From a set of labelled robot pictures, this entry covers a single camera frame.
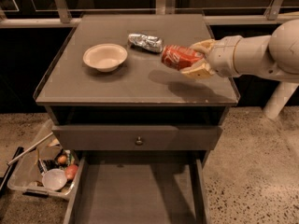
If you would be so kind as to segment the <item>white ribbed gripper body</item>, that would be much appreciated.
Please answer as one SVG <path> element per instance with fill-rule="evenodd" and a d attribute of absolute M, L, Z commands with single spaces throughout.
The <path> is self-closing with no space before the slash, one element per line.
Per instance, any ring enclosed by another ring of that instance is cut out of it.
<path fill-rule="evenodd" d="M 239 77 L 236 71 L 234 56 L 238 42 L 242 39 L 240 35 L 226 36 L 217 40 L 206 60 L 211 68 L 220 77 Z"/>

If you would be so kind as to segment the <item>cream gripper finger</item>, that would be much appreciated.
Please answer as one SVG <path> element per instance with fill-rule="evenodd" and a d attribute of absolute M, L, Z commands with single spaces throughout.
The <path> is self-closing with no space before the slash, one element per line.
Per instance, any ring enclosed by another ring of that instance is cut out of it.
<path fill-rule="evenodd" d="M 190 48 L 207 55 L 212 50 L 215 44 L 215 39 L 207 39 L 190 45 Z"/>
<path fill-rule="evenodd" d="M 192 79 L 206 79 L 215 75 L 215 71 L 206 60 L 196 62 L 190 67 L 183 68 L 180 70 L 180 73 Z"/>

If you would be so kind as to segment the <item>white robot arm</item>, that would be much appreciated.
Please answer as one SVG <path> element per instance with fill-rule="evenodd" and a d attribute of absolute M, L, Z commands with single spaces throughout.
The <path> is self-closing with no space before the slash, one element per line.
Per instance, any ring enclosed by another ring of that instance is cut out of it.
<path fill-rule="evenodd" d="M 281 24 L 271 35 L 226 36 L 191 45 L 204 55 L 180 73 L 193 79 L 252 75 L 290 83 L 299 82 L 299 20 Z"/>

